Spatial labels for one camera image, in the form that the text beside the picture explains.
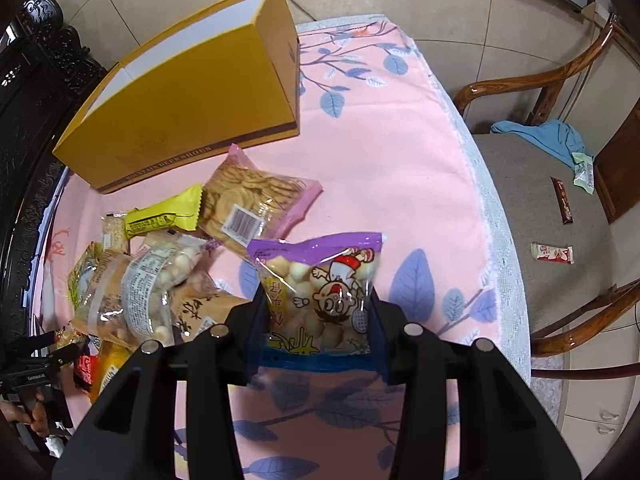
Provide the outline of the person left hand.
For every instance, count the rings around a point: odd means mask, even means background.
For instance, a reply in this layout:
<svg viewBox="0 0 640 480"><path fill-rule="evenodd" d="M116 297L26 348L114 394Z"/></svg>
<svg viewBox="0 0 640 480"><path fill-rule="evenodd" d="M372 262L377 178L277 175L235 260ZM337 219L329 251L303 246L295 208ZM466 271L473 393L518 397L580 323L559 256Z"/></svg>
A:
<svg viewBox="0 0 640 480"><path fill-rule="evenodd" d="M0 408L7 422L26 424L35 434L38 434L39 437L45 438L50 434L50 430L46 409L43 405L44 396L40 390L37 390L35 397L36 403L30 409L30 414L27 414L18 406L5 400L0 401Z"/></svg>

